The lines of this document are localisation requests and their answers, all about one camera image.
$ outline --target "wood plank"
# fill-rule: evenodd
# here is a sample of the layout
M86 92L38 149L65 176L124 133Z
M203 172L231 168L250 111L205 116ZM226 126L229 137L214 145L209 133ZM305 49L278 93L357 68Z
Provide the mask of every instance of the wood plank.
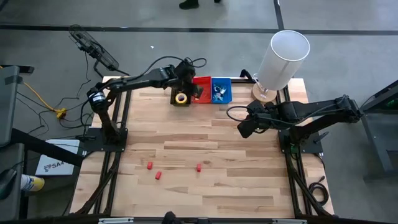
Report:
M171 210L178 217L292 218L290 185L277 131L270 129L244 139L237 130L239 122L226 115L231 106L252 102L251 87L234 84L233 101L228 105L189 107L170 105L169 88L134 90L112 216L163 217ZM291 79L289 91L292 101L308 102L302 79ZM113 106L108 110L110 115ZM231 115L244 119L247 113L238 108ZM92 126L101 126L97 115ZM83 161L71 212L77 211L97 187L103 157L103 152L95 152ZM146 167L150 161L152 170ZM196 171L199 163L201 172ZM319 158L313 155L304 154L303 165L307 185L325 175ZM157 171L162 172L160 180L155 179ZM327 180L322 183L328 187ZM302 193L298 185L296 188L303 210ZM314 194L322 197L317 191ZM325 208L333 213L331 200Z

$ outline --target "yellow cable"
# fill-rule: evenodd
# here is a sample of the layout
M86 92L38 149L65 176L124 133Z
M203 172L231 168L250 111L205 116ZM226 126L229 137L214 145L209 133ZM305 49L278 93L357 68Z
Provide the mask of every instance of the yellow cable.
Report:
M52 110L53 112L55 112L57 114L57 118L58 119L62 119L63 117L65 117L67 115L67 109L62 108L60 110L58 109L54 109L53 107L51 107L48 103L46 103L43 98L26 82L24 82L24 85L27 86L30 90L32 90L32 92L34 94L36 94L36 96L39 98L39 100L50 110Z
M39 100L40 100L42 103L44 103L44 105L45 105L48 109L50 109L50 110L52 110L52 111L55 111L55 112L58 112L58 110L55 110L55 109L52 108L50 105L48 105L48 104L43 100L43 98L42 98L32 87L30 87L30 85L29 85L28 83L24 82L24 85L27 86L28 88L30 88L30 90L32 90L32 92L33 92L34 94L36 94L36 96L39 98Z

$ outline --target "yellow tape roll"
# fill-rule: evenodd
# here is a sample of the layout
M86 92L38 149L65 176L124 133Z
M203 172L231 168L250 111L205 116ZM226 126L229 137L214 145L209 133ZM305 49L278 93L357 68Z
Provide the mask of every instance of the yellow tape roll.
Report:
M187 100L188 100L188 97L184 93L179 93L179 94L177 94L177 96L175 96L175 101L178 104L184 104L187 102Z

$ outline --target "blue bin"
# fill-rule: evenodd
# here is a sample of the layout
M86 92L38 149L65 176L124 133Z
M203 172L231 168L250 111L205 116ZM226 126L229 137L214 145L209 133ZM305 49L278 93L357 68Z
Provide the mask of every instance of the blue bin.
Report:
M216 91L214 89L215 85L225 86L226 92L223 95L223 100L217 100L214 95ZM211 102L227 104L232 101L232 84L230 78L211 78Z

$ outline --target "blue container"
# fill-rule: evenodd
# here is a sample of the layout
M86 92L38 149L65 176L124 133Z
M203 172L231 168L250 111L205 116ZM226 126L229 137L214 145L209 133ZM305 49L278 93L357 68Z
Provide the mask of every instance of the blue container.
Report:
M220 100L216 97L216 94L220 92L218 87L226 88L225 93L222 95L223 99ZM232 101L232 84L230 78L211 78L211 102L227 104Z

